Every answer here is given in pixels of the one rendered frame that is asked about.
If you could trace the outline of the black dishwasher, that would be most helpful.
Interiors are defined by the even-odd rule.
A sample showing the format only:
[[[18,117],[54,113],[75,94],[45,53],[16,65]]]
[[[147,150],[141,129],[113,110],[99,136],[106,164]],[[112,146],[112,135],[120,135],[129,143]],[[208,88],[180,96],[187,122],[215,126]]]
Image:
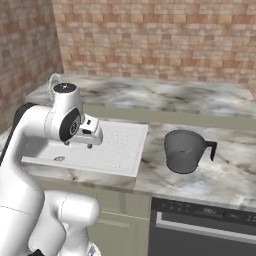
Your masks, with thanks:
[[[148,256],[256,256],[256,213],[153,198]]]

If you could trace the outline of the pale green cupboard front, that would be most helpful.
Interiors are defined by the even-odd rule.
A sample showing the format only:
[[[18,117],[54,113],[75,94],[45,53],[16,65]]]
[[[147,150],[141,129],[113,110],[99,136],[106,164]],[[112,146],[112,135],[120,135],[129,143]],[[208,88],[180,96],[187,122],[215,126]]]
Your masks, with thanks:
[[[92,196],[101,214],[88,230],[102,256],[147,256],[151,198],[103,189]]]

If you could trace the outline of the grey curved sink faucet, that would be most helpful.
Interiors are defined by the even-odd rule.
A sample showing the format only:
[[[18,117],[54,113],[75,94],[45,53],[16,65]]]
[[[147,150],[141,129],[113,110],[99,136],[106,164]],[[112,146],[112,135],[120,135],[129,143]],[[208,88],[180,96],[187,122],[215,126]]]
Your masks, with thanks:
[[[61,83],[61,75],[58,73],[53,73],[48,80],[48,90],[49,90],[51,101],[54,101],[53,87],[60,83]]]

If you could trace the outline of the white sink basin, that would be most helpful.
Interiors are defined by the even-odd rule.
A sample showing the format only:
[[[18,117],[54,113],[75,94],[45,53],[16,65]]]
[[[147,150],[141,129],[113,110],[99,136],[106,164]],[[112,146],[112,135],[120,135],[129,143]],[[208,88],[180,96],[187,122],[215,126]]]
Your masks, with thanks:
[[[136,178],[148,126],[126,122],[101,121],[103,142],[91,149],[81,142],[32,138],[25,147],[24,163]]]

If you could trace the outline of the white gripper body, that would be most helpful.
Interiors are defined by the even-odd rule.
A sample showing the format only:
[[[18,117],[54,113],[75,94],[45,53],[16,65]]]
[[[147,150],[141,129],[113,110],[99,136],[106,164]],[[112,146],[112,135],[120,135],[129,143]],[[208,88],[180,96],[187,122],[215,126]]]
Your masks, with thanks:
[[[103,132],[100,127],[97,128],[95,133],[92,134],[76,134],[70,139],[70,142],[100,145],[103,142]]]

